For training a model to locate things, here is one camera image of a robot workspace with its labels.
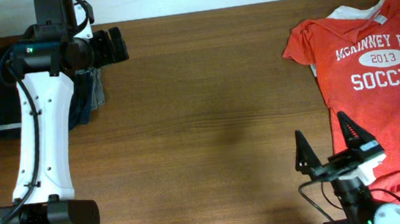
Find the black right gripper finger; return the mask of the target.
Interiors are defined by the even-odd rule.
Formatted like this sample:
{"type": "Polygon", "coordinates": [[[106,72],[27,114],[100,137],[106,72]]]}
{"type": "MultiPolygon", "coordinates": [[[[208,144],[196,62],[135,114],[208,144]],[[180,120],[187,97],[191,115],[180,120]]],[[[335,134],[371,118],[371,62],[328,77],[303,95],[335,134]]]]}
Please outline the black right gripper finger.
{"type": "Polygon", "coordinates": [[[345,144],[349,149],[358,149],[362,145],[376,139],[369,131],[366,131],[349,118],[345,112],[339,111],[337,117],[345,144]]]}
{"type": "Polygon", "coordinates": [[[296,160],[295,170],[302,174],[314,174],[322,167],[309,142],[300,130],[295,131],[296,160]]]}

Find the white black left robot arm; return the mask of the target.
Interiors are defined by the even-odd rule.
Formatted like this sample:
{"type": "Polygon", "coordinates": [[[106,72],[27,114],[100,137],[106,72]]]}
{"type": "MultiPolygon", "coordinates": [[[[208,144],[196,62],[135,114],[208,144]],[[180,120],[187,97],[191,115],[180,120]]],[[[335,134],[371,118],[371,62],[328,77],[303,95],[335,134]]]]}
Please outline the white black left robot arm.
{"type": "Polygon", "coordinates": [[[33,0],[36,22],[8,49],[0,72],[15,80],[21,107],[21,153],[10,206],[0,224],[100,224],[98,205],[77,200],[70,175],[71,75],[128,60],[120,30],[92,31],[84,0],[33,0]]]}

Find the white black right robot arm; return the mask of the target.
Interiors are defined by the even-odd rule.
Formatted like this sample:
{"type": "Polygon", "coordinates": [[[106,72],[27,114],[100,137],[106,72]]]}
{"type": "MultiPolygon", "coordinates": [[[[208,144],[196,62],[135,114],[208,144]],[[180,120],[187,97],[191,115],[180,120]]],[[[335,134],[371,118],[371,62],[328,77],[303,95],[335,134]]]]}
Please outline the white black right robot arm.
{"type": "Polygon", "coordinates": [[[373,198],[369,188],[376,181],[374,169],[386,158],[384,148],[345,112],[338,112],[337,117],[346,149],[329,157],[325,164],[319,161],[304,134],[295,131],[295,170],[310,178],[298,187],[299,194],[327,218],[324,224],[400,224],[400,197],[384,189],[398,203],[380,201],[373,198]],[[307,186],[325,182],[331,184],[345,220],[334,220],[304,193],[307,186]]]}

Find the folded grey garment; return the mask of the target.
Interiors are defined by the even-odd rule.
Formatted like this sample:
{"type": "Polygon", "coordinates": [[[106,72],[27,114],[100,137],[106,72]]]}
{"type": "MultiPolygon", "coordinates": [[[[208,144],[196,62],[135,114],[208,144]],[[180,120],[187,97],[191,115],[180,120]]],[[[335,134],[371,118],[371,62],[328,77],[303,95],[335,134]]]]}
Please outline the folded grey garment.
{"type": "Polygon", "coordinates": [[[102,71],[100,68],[94,68],[89,71],[89,74],[92,76],[93,82],[91,103],[93,111],[105,105],[105,94],[103,90],[103,82],[101,81],[101,72],[102,71]]]}

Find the folded navy blue garment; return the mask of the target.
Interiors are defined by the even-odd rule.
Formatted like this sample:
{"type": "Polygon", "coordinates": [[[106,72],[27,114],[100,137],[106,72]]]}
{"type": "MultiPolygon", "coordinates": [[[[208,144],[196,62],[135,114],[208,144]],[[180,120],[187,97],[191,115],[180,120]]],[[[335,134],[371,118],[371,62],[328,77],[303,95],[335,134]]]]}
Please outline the folded navy blue garment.
{"type": "Polygon", "coordinates": [[[94,78],[91,70],[76,74],[73,78],[74,93],[71,98],[68,130],[88,124],[92,110],[94,78]]]}

